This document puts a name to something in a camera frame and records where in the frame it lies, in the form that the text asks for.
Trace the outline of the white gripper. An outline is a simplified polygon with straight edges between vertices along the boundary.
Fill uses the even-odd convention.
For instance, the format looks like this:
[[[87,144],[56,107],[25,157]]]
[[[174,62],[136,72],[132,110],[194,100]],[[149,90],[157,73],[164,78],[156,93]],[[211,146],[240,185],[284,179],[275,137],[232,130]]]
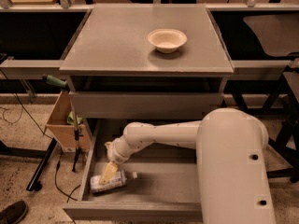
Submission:
[[[106,142],[108,163],[105,164],[99,183],[106,184],[118,171],[118,165],[128,161],[135,153],[136,148],[131,147],[123,138],[116,138],[111,142]]]

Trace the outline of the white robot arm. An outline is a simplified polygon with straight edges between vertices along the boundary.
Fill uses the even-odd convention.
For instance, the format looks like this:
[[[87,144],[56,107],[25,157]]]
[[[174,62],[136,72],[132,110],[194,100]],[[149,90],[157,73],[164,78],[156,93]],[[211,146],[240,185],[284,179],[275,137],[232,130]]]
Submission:
[[[154,143],[196,151],[203,224],[277,224],[263,157],[268,131],[258,119],[219,108],[200,121],[132,122],[106,143],[100,182],[106,184],[122,163]]]

